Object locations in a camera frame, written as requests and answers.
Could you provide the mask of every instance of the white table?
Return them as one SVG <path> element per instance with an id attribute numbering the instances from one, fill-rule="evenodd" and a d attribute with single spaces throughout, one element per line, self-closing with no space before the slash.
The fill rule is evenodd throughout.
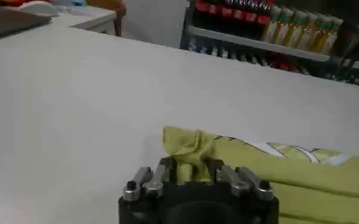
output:
<path id="1" fill-rule="evenodd" d="M 7 40 L 0 223 L 115 223 L 164 125 L 359 154 L 359 87 L 74 28 Z"/>

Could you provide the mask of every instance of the fabric fold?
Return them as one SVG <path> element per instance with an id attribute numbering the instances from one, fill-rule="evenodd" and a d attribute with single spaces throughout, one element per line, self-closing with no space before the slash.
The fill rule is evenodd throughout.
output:
<path id="1" fill-rule="evenodd" d="M 280 200 L 281 223 L 359 223 L 359 157 L 276 142 L 254 144 L 169 126 L 164 128 L 163 144 L 178 160 L 179 181 L 208 181 L 206 157 L 232 167 L 246 166 L 271 181 Z M 327 163 L 329 158 L 337 166 Z"/>

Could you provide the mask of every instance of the bottle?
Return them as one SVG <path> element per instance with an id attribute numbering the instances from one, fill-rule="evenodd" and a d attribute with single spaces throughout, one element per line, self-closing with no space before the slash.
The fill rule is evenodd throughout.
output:
<path id="1" fill-rule="evenodd" d="M 188 50 L 193 51 L 193 52 L 197 51 L 197 44 L 196 44 L 196 39 L 195 38 L 192 38 L 189 41 Z"/>
<path id="2" fill-rule="evenodd" d="M 340 26 L 342 26 L 343 20 L 338 18 L 332 18 L 332 28 L 330 32 L 327 32 L 321 40 L 319 53 L 328 55 L 331 51 L 333 44 L 338 38 L 338 31 Z"/>
<path id="3" fill-rule="evenodd" d="M 279 23 L 277 25 L 277 30 L 274 33 L 274 37 L 273 37 L 273 43 L 275 44 L 279 44 L 281 45 L 283 43 L 283 41 L 285 40 L 286 35 L 288 34 L 289 31 L 289 23 L 291 21 L 291 18 L 293 16 L 293 11 L 288 9 L 288 8 L 284 8 L 282 10 L 282 17 L 281 17 L 281 23 Z"/>
<path id="4" fill-rule="evenodd" d="M 272 9 L 271 9 L 271 19 L 270 21 L 267 23 L 261 40 L 265 41 L 265 42 L 271 42 L 273 36 L 274 36 L 274 32 L 277 29 L 277 24 L 278 24 L 278 19 L 280 18 L 280 14 L 281 14 L 281 8 L 273 5 Z"/>
<path id="5" fill-rule="evenodd" d="M 246 54 L 245 54 L 245 53 L 242 53 L 242 54 L 240 55 L 239 61 L 247 62 L 247 57 L 246 57 Z"/>
<path id="6" fill-rule="evenodd" d="M 312 50 L 313 45 L 315 45 L 315 41 L 322 34 L 324 18 L 325 18 L 324 15 L 318 13 L 318 19 L 316 20 L 316 23 L 315 23 L 315 31 L 313 32 L 311 38 L 309 39 L 309 42 L 307 45 L 307 51 Z"/>
<path id="7" fill-rule="evenodd" d="M 222 58 L 228 58 L 228 51 L 225 49 L 225 48 L 223 48 L 222 50 L 221 50 L 221 57 Z"/>
<path id="8" fill-rule="evenodd" d="M 238 59 L 238 56 L 237 56 L 235 50 L 232 50 L 232 52 L 230 53 L 230 58 L 233 59 L 233 60 L 237 60 L 237 59 Z"/>
<path id="9" fill-rule="evenodd" d="M 331 29 L 332 29 L 332 17 L 326 16 L 326 18 L 324 19 L 324 25 L 323 25 L 323 31 L 321 37 L 317 45 L 313 46 L 313 50 L 312 50 L 313 52 L 320 53 L 321 49 L 325 44 L 325 41 L 327 40 L 329 34 L 331 33 Z"/>
<path id="10" fill-rule="evenodd" d="M 211 55 L 215 57 L 218 56 L 218 48 L 216 46 L 213 46 L 213 49 L 211 50 Z"/>
<path id="11" fill-rule="evenodd" d="M 327 16 L 323 16 L 322 23 L 319 23 L 319 29 L 315 32 L 313 42 L 310 51 L 317 52 L 320 45 L 320 40 L 331 29 L 332 19 Z"/>
<path id="12" fill-rule="evenodd" d="M 283 42 L 284 46 L 294 47 L 297 44 L 297 41 L 300 37 L 302 29 L 304 28 L 305 20 L 307 19 L 307 14 L 301 11 L 296 11 L 294 14 L 293 22 L 290 23 L 290 28 L 288 35 Z"/>
<path id="13" fill-rule="evenodd" d="M 316 21 L 318 20 L 318 16 L 313 13 L 307 12 L 307 15 L 308 15 L 308 19 L 305 22 L 307 23 L 307 25 L 302 29 L 301 35 L 295 47 L 301 50 L 307 50 L 307 46 L 309 44 L 310 38 L 315 32 Z"/>
<path id="14" fill-rule="evenodd" d="M 206 46 L 203 46 L 199 52 L 202 54 L 206 54 L 207 51 L 208 51 L 208 48 Z"/>

